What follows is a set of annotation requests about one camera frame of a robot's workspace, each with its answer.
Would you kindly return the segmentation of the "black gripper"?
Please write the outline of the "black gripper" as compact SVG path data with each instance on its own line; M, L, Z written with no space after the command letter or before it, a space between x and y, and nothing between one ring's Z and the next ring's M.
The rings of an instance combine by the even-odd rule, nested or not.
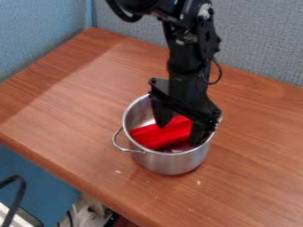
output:
M216 82L210 82L211 64L196 68L167 64L169 77L152 77L149 98L155 122L163 128L172 120L172 113L187 117L192 122L189 146L197 146L215 132L215 124L222 110L210 99L207 90Z

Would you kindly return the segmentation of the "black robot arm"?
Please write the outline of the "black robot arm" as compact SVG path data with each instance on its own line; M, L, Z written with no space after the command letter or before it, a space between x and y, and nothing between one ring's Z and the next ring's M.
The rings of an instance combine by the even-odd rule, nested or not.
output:
M169 50L169 78L151 78L149 98L159 127L167 126L179 113L192 121L189 144L199 145L222 116L207 96L218 81L210 79L218 64L222 38L214 27L212 0L105 0L116 16L133 23L149 15L161 22Z

